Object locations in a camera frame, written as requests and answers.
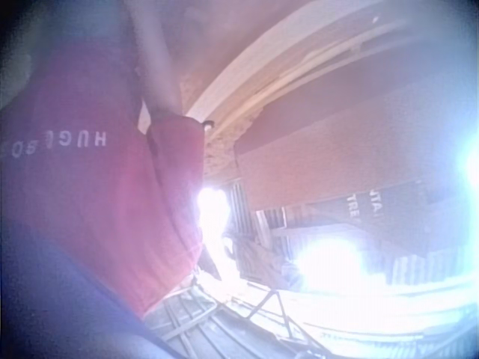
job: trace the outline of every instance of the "person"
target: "person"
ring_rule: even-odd
[[[204,129],[158,9],[57,1],[52,51],[2,110],[5,358],[180,358],[141,319],[201,252]]]

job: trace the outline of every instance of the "red shirt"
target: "red shirt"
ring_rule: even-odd
[[[204,131],[136,126],[133,72],[104,44],[57,51],[2,112],[2,215],[35,229],[140,316],[193,269]]]

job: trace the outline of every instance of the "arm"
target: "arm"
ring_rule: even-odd
[[[183,114],[180,86],[166,47],[156,0],[123,0],[132,19],[143,85],[150,114]]]

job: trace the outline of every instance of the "sleeve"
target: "sleeve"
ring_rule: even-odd
[[[155,118],[147,132],[156,179],[182,241],[201,240],[198,194],[203,185],[204,129],[190,117]]]

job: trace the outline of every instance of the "red brick wall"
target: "red brick wall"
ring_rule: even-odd
[[[477,114],[471,79],[443,70],[256,143],[237,156],[251,209],[455,174]],[[314,110],[311,103],[308,108]],[[294,116],[293,110],[283,111],[273,120]]]

